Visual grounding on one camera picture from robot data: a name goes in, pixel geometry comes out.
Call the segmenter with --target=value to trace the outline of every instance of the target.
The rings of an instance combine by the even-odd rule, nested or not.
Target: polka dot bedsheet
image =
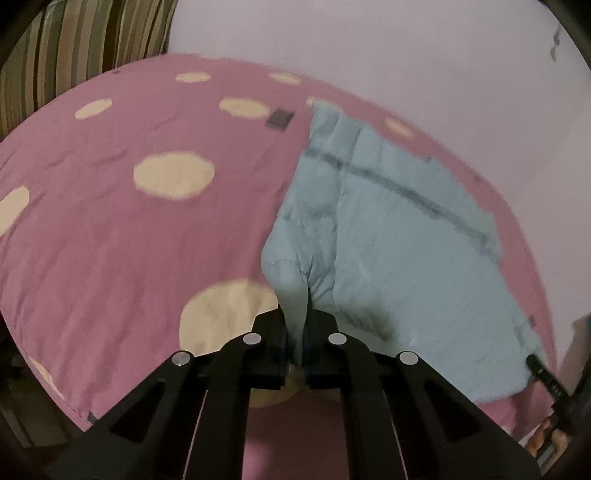
[[[260,254],[306,147],[314,102],[437,158],[495,215],[501,273],[554,366],[533,258],[485,179],[393,113],[323,82],[169,55],[66,92],[0,144],[0,310],[39,380],[81,428],[174,351],[215,351],[277,305]],[[277,108],[295,112],[285,131],[265,126]],[[519,435],[548,405],[534,387],[482,408]],[[317,439],[344,455],[339,409],[302,393],[252,410],[245,475],[272,470],[278,458],[301,471],[293,458],[313,455]],[[309,438],[283,434],[294,418],[303,424],[293,432]],[[340,467],[323,468],[343,477]]]

